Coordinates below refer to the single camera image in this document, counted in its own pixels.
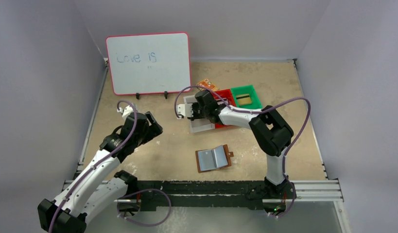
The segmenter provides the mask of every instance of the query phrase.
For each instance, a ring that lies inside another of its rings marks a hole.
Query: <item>purple cable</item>
[[[305,127],[306,127],[306,124],[308,123],[309,116],[311,115],[311,103],[310,103],[310,101],[309,101],[307,98],[305,98],[305,97],[295,97],[295,98],[292,98],[292,99],[290,99],[290,100],[284,101],[284,102],[282,102],[282,103],[280,103],[280,104],[278,104],[278,105],[275,105],[275,106],[273,106],[273,107],[271,107],[271,108],[265,109],[265,110],[263,110],[263,111],[238,110],[238,109],[232,108],[232,106],[230,106],[229,103],[228,103],[227,101],[225,101],[219,94],[217,94],[216,92],[210,90],[209,88],[204,87],[204,86],[191,85],[191,86],[188,86],[188,87],[183,88],[183,89],[177,94],[176,99],[174,100],[174,113],[176,113],[176,117],[177,117],[177,118],[180,118],[180,115],[177,113],[177,109],[176,109],[176,107],[177,107],[177,106],[176,106],[176,104],[177,104],[177,99],[178,99],[179,96],[183,93],[183,91],[185,91],[186,89],[192,88],[192,87],[202,88],[202,89],[205,89],[205,90],[207,90],[207,91],[213,93],[216,97],[218,97],[218,98],[226,105],[227,108],[229,108],[229,109],[232,110],[233,112],[237,112],[237,113],[264,114],[264,113],[268,113],[268,112],[270,112],[270,111],[273,111],[273,110],[277,109],[278,107],[281,107],[281,106],[283,106],[283,105],[285,105],[285,104],[288,104],[288,103],[290,103],[290,102],[293,102],[293,101],[295,101],[295,100],[304,100],[304,101],[306,102],[306,104],[308,105],[308,112],[307,112],[307,114],[306,114],[305,121],[303,122],[303,125],[302,125],[302,127],[300,128],[300,130],[299,130],[299,132],[297,133],[297,135],[294,137],[293,142],[288,146],[287,150],[285,151],[285,153],[284,153],[284,155],[283,155],[283,160],[282,160],[283,177],[286,179],[287,182],[289,182],[289,183],[291,184],[292,189],[293,189],[293,197],[292,197],[292,202],[290,203],[289,207],[286,208],[285,212],[283,212],[282,214],[280,214],[280,215],[278,215],[278,216],[275,216],[275,217],[283,217],[284,215],[286,215],[286,214],[290,211],[290,209],[293,207],[294,200],[296,199],[296,189],[295,189],[295,187],[294,187],[294,184],[293,184],[292,182],[290,182],[289,177],[288,177],[287,174],[286,174],[286,169],[285,169],[286,156],[287,156],[287,154],[288,154],[290,148],[292,148],[293,145],[295,144],[295,142],[299,139],[300,135],[302,134],[303,130],[304,130]]]
[[[134,124],[132,127],[132,130],[130,131],[129,135],[127,136],[127,138],[118,146],[116,147],[112,152],[110,152],[108,155],[106,155],[105,157],[103,157],[101,160],[99,160],[98,162],[96,162],[93,166],[95,167],[95,169],[97,168],[98,165],[100,165],[102,162],[104,162],[106,159],[108,159],[109,157],[111,157],[111,155],[115,154],[118,150],[121,149],[122,145],[124,145],[129,139],[130,137],[133,135],[134,130],[136,129],[136,122],[137,122],[137,111],[136,108],[133,106],[132,103],[126,101],[126,100],[119,100],[119,102],[117,102],[117,109],[119,109],[119,104],[120,103],[127,103],[134,112]],[[54,223],[55,220],[57,218],[58,213],[60,212],[61,208],[63,208],[63,205],[66,203],[65,200],[68,200],[69,197],[71,196],[71,194],[73,193],[73,191],[77,188],[77,186],[84,180],[84,178],[87,177],[87,175],[89,175],[89,173],[93,171],[93,169],[89,169],[87,170],[82,176],[80,176],[77,180],[77,182],[71,187],[71,189],[69,190],[69,192],[66,194],[65,199],[62,200],[60,202],[60,204],[58,205],[56,212],[53,215],[52,221],[50,222],[50,226],[49,226],[49,233],[52,233],[53,231],[53,227],[54,227]]]
[[[131,220],[131,219],[129,219],[129,218],[127,218],[127,217],[125,217],[125,216],[123,216],[123,215],[120,214],[119,204],[117,204],[117,213],[119,213],[119,216],[120,216],[121,218],[123,218],[123,219],[129,221],[129,222],[135,223],[135,224],[140,225],[140,226],[142,226],[142,227],[154,227],[154,226],[160,225],[160,224],[162,224],[164,221],[166,221],[167,218],[170,216],[170,211],[171,211],[172,203],[170,202],[169,196],[167,196],[166,193],[164,193],[163,191],[161,191],[161,190],[159,190],[159,189],[155,189],[155,188],[144,189],[144,190],[141,190],[141,191],[138,191],[138,192],[135,192],[135,193],[132,193],[132,194],[123,196],[123,197],[121,197],[121,199],[129,198],[129,197],[134,196],[134,195],[136,195],[136,194],[144,193],[144,192],[147,192],[147,191],[159,192],[159,193],[163,194],[163,195],[166,197],[167,202],[169,202],[169,211],[167,212],[167,215],[164,217],[163,220],[161,220],[161,221],[158,222],[158,223],[154,223],[154,224],[141,223],[141,222],[137,222],[137,221]]]

